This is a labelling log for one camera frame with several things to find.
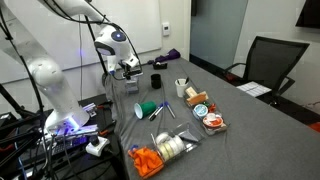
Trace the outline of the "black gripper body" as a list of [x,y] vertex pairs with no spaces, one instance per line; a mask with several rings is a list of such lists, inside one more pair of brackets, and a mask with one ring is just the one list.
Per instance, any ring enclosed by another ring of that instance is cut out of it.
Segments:
[[122,76],[126,80],[130,80],[133,76],[136,76],[136,75],[139,75],[142,73],[141,68],[132,69],[129,65],[124,65],[123,70],[124,70],[124,72],[122,73]]

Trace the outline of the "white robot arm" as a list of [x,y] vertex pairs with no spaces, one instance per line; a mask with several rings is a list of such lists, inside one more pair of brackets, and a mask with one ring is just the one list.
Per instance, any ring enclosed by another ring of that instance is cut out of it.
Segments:
[[[69,21],[73,16],[87,17],[85,24],[97,24],[101,31],[94,40],[94,47],[99,55],[107,57],[107,64],[102,64],[110,75],[115,73],[117,65],[129,72],[140,63],[135,49],[124,30],[109,21],[88,0],[38,0],[49,11]],[[33,83],[37,93],[42,94],[53,106],[47,117],[44,129],[51,134],[62,130],[78,130],[89,120],[89,113],[76,100],[61,66],[50,55],[24,58],[16,51],[19,59]]]

